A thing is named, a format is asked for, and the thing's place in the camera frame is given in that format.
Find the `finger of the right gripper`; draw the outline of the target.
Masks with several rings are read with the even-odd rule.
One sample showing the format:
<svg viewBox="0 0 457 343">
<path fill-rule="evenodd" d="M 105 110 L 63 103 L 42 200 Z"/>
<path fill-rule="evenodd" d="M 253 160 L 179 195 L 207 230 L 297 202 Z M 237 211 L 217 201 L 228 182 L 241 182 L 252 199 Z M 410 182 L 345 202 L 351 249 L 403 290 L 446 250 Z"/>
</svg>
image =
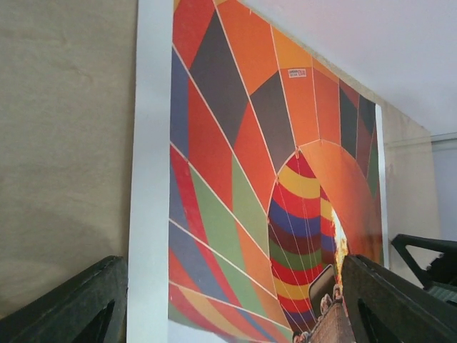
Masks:
<svg viewBox="0 0 457 343">
<path fill-rule="evenodd" d="M 426 293 L 444 303 L 456 303 L 456 241 L 397 234 L 391 245 Z M 426 253 L 429 261 L 418 261 L 410 247 Z"/>
</svg>

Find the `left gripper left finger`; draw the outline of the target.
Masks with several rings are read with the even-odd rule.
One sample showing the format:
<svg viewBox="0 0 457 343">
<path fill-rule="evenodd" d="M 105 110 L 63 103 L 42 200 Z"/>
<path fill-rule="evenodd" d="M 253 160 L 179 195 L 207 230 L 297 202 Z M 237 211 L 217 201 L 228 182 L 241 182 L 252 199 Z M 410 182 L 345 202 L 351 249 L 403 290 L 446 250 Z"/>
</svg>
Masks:
<svg viewBox="0 0 457 343">
<path fill-rule="evenodd" d="M 128 266 L 108 256 L 1 319 L 2 342 L 118 342 Z"/>
</svg>

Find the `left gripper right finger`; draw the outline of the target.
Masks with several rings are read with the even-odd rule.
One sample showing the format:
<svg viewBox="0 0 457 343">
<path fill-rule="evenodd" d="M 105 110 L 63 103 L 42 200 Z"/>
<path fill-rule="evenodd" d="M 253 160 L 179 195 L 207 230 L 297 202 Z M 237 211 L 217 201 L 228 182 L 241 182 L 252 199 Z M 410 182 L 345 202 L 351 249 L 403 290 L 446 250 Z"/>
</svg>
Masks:
<svg viewBox="0 0 457 343">
<path fill-rule="evenodd" d="M 361 255 L 342 267 L 343 297 L 357 342 L 455 342 L 456 307 Z"/>
</svg>

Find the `hot air balloon photo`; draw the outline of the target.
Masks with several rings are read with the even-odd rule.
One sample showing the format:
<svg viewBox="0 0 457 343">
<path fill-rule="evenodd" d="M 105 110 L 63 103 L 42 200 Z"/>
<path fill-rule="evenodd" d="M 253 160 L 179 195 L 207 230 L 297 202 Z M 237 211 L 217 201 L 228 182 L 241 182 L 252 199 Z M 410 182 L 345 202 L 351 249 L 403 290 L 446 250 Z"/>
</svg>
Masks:
<svg viewBox="0 0 457 343">
<path fill-rule="evenodd" d="M 169 321 L 354 342 L 343 259 L 384 253 L 376 104 L 240 1 L 171 8 Z"/>
</svg>

